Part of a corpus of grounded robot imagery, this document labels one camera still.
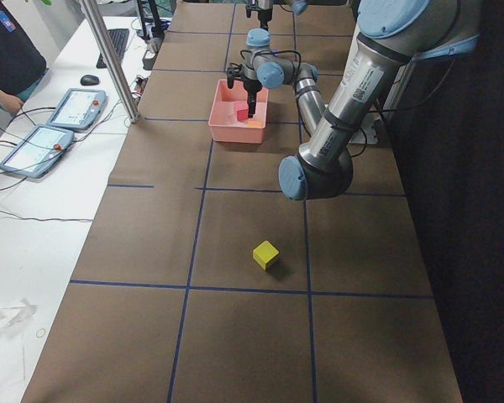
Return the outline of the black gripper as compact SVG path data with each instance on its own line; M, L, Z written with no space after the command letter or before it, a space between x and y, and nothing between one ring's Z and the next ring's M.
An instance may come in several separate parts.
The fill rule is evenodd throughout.
M258 8L258 19L261 21L260 27L266 31L269 30L269 24L272 20L272 0L256 0Z
M241 71L244 89L247 91L248 117L252 118L256 111L256 94L262 90L262 84L255 75L245 69Z

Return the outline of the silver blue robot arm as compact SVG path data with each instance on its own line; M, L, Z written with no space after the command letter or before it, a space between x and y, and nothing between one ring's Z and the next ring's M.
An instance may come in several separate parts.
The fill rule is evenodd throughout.
M283 10L294 15L302 14L308 6L307 0L249 0L245 2L245 15L251 18L253 13L257 14L260 28L269 30L269 22L272 20L274 6L278 4Z
M255 114L261 89L292 86L310 135L295 155L280 163L278 181L284 195L303 201L344 193L353 177L347 145L377 97L411 61L470 53L479 36L481 7L480 1L360 2L356 52L328 103L317 88L314 66L277 56L269 32L251 29L241 52L243 63L228 66L228 86L243 83L249 115Z

